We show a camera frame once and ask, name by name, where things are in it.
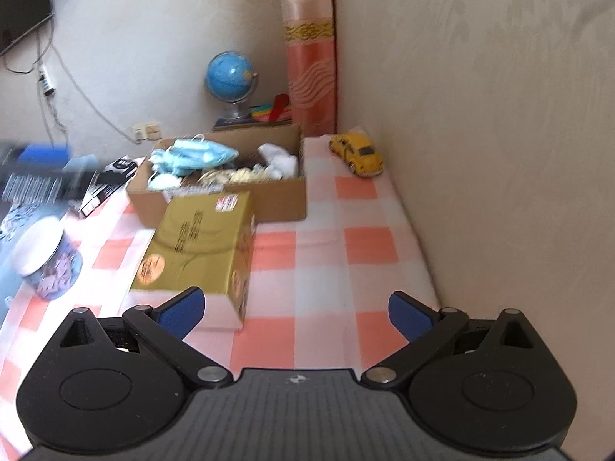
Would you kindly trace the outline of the light blue plush toy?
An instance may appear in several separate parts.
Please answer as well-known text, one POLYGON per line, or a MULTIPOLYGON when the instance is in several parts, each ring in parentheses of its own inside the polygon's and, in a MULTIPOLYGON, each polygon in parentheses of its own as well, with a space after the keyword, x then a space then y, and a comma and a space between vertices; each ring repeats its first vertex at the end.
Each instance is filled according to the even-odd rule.
POLYGON ((147 183, 148 191, 162 192, 166 189, 181 187, 183 178, 172 174, 156 174, 152 176, 147 183))

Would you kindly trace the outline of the cream drawstring pouch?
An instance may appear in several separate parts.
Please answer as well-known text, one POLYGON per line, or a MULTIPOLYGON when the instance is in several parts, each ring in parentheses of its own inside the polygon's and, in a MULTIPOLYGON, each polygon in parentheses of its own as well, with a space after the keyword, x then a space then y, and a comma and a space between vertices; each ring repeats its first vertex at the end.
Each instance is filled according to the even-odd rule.
POLYGON ((200 176, 198 184, 201 186, 240 184, 252 178, 253 172, 249 167, 242 167, 239 170, 210 170, 200 176))

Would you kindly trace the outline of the blue face mask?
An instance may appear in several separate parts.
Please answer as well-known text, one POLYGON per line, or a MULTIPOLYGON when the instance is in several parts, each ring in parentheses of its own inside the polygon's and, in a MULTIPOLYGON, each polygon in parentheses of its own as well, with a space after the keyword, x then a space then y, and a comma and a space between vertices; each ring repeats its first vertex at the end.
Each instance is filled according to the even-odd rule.
POLYGON ((232 163, 239 151, 205 138, 176 139, 165 152, 165 164, 175 176, 212 170, 232 163))
POLYGON ((183 167, 183 157, 171 149, 154 149, 149 155, 149 162, 152 164, 154 173, 168 174, 176 177, 186 176, 186 169, 183 167))

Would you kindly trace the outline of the gold tissue pack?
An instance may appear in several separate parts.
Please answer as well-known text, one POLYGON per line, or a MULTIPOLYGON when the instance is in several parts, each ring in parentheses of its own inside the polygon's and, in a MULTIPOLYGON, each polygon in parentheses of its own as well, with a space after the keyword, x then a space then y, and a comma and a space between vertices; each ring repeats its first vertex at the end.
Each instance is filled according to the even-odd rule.
POLYGON ((132 301, 154 307, 198 287, 205 297, 202 328, 241 329, 255 229, 249 192, 173 199, 136 269, 132 301))

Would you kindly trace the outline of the clear jar white lid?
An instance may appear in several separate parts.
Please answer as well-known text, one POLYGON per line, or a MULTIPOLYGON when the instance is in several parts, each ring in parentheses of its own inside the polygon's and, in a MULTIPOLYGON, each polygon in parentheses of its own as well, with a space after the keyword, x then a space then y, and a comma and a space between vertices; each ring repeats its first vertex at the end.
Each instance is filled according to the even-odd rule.
POLYGON ((57 217, 43 217, 13 247, 13 269, 44 301, 64 295, 77 281, 82 257, 57 217))

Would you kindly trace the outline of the black white carton box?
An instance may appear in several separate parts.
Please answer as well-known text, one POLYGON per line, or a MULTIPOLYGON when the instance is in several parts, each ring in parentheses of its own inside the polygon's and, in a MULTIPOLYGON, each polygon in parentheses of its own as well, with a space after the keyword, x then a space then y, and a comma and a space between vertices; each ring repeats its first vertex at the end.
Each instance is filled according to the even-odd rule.
POLYGON ((92 183, 80 201, 71 201, 69 209, 75 217, 86 219, 98 210, 112 194, 121 189, 133 176, 139 163, 128 156, 122 156, 104 167, 106 172, 121 175, 123 180, 119 184, 92 183))

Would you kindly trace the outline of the brown cardboard box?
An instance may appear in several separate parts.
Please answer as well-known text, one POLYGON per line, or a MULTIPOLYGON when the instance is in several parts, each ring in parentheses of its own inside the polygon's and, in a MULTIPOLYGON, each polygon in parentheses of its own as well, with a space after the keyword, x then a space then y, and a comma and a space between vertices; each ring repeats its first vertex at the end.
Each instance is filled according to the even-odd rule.
MULTIPOLYGON (((294 179, 227 183, 225 192, 249 192, 258 223, 302 221, 308 214, 306 204, 306 172, 303 164, 303 132, 294 125, 259 125, 240 127, 203 135, 208 141, 234 148, 242 157, 258 152, 260 145, 271 143, 286 149, 298 158, 298 176, 294 179)), ((171 192, 147 188, 152 166, 145 160, 127 185, 126 192, 133 209, 146 228, 155 228, 172 198, 171 192)))

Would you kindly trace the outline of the yellow toy car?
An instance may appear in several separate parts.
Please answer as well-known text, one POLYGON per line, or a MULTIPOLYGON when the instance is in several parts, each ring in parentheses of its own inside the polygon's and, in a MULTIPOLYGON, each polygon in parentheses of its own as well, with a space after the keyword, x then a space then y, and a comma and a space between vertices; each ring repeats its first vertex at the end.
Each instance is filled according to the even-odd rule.
POLYGON ((382 155, 366 134, 360 132, 336 134, 329 140, 328 148, 357 177, 372 178, 384 171, 382 155))

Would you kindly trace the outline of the cardboard carton under globe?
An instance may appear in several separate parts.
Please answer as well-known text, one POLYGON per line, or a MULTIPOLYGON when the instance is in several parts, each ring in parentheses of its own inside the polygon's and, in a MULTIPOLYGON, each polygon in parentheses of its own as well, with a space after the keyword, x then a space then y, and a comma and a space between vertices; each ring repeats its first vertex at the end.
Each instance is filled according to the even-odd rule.
POLYGON ((291 125, 291 120, 282 120, 282 121, 262 121, 254 118, 237 118, 237 119, 224 119, 220 118, 214 125, 213 131, 224 131, 230 129, 244 129, 250 127, 269 127, 269 126, 284 126, 291 125))

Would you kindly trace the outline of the colourful toy on carton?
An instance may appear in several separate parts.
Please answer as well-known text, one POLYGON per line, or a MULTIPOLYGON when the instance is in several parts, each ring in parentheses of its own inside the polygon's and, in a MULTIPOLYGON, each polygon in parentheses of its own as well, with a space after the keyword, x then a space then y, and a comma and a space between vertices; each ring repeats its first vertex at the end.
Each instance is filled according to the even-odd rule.
POLYGON ((259 123, 290 122, 292 109, 288 94, 278 94, 272 103, 253 106, 251 118, 259 123))

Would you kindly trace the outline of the blue desk globe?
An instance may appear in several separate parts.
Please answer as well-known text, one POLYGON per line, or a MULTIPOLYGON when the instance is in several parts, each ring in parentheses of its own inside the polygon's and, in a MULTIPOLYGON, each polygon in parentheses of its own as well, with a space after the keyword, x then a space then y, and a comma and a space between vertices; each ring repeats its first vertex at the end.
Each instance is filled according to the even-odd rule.
POLYGON ((208 63, 204 86, 208 93, 225 105, 223 119, 228 122, 249 117, 247 102, 259 84, 259 73, 243 53, 223 51, 208 63))

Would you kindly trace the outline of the hanging power strip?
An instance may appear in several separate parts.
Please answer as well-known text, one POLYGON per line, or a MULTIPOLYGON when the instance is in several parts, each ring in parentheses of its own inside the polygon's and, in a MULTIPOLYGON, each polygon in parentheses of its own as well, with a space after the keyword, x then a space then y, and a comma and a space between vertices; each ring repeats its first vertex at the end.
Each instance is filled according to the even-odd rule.
POLYGON ((38 64, 38 82, 40 83, 43 95, 46 98, 52 97, 55 94, 54 82, 44 63, 38 64))

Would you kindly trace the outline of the orange patterned curtain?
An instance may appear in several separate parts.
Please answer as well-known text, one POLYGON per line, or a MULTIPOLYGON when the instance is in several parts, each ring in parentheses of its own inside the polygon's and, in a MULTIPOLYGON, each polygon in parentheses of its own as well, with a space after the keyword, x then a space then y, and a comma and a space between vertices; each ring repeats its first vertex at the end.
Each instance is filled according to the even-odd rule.
POLYGON ((293 121, 307 136, 336 132, 334 0, 281 0, 293 121))

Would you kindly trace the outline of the white wall socket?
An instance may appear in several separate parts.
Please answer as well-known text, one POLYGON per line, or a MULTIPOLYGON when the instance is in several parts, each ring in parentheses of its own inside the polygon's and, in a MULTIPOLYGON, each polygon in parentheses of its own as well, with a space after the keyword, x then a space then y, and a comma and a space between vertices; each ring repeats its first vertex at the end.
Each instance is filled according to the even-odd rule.
POLYGON ((155 122, 134 124, 132 132, 138 144, 145 141, 155 142, 163 138, 160 124, 155 122))

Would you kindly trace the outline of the black wall television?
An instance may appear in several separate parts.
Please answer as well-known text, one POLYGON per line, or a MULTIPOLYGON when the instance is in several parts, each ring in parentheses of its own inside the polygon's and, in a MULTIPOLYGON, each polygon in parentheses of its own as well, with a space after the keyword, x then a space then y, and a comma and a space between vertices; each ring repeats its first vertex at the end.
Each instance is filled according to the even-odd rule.
POLYGON ((54 15, 52 0, 0 0, 1 55, 54 15))

